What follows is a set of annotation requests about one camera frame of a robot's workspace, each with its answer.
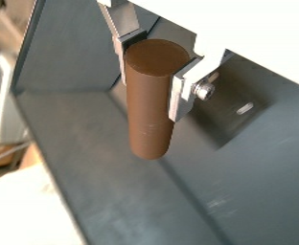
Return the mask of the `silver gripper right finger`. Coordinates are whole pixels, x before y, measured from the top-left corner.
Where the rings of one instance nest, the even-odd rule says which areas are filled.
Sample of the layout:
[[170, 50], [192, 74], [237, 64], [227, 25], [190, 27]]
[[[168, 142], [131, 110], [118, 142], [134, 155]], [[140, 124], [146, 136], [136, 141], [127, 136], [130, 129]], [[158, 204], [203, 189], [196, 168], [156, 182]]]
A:
[[171, 79], [168, 117], [176, 123], [191, 111], [195, 98], [208, 100], [214, 94], [215, 71], [231, 58], [233, 52], [212, 47], [204, 56], [194, 57], [178, 70]]

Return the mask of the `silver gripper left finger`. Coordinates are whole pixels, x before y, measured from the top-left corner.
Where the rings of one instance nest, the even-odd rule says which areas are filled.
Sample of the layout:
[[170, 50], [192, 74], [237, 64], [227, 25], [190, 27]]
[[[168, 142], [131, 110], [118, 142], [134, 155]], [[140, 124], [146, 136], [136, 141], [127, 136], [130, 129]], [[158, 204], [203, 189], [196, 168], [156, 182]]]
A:
[[112, 34], [122, 81], [127, 83], [124, 53], [136, 42], [147, 38], [147, 32], [139, 26], [135, 5], [128, 0], [97, 0], [97, 3]]

